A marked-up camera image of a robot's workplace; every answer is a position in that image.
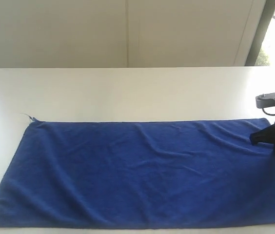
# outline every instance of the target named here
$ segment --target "tabletop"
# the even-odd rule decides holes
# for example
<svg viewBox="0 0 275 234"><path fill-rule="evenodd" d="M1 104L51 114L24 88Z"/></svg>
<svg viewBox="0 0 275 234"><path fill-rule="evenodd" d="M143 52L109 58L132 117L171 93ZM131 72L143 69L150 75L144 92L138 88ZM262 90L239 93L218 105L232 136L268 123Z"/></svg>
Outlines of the tabletop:
<svg viewBox="0 0 275 234"><path fill-rule="evenodd" d="M43 121L179 121L267 117L275 68L0 69L0 180L25 128ZM0 229L0 234L275 233L274 225L189 230Z"/></svg>

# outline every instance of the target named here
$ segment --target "greenery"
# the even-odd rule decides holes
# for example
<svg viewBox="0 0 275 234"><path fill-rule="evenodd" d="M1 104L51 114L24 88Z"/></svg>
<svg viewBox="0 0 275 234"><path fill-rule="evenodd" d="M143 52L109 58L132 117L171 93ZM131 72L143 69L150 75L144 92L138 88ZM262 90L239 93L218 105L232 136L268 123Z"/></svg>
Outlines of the greenery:
<svg viewBox="0 0 275 234"><path fill-rule="evenodd" d="M270 66L269 56L262 49L256 59L255 66Z"/></svg>

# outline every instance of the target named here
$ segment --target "blue towel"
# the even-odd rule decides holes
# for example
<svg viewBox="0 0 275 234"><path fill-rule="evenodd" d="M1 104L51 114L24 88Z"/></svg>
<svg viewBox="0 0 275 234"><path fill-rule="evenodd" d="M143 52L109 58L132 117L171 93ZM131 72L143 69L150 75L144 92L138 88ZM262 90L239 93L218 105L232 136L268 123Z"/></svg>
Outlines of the blue towel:
<svg viewBox="0 0 275 234"><path fill-rule="evenodd" d="M26 129L0 184L0 227L218 228L275 223L266 119Z"/></svg>

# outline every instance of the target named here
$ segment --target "white table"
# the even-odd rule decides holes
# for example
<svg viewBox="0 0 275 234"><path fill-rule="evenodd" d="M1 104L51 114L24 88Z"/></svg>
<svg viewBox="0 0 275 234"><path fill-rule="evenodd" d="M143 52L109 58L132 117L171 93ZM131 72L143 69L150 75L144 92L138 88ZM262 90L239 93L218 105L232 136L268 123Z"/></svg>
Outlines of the white table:
<svg viewBox="0 0 275 234"><path fill-rule="evenodd" d="M267 67L0 69L0 180L29 124L21 113L45 121L256 118L266 115L256 108L255 96L270 92L275 92L275 70ZM1 233L274 234L275 224L208 230L0 229Z"/></svg>

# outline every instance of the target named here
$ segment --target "microfiber towel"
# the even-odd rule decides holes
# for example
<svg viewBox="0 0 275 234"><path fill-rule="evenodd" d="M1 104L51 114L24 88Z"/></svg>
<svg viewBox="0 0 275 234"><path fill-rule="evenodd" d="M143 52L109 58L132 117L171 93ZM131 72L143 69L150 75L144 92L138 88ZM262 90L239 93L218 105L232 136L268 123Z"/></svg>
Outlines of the microfiber towel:
<svg viewBox="0 0 275 234"><path fill-rule="evenodd" d="M218 228L275 223L266 119L35 120L0 183L0 227Z"/></svg>

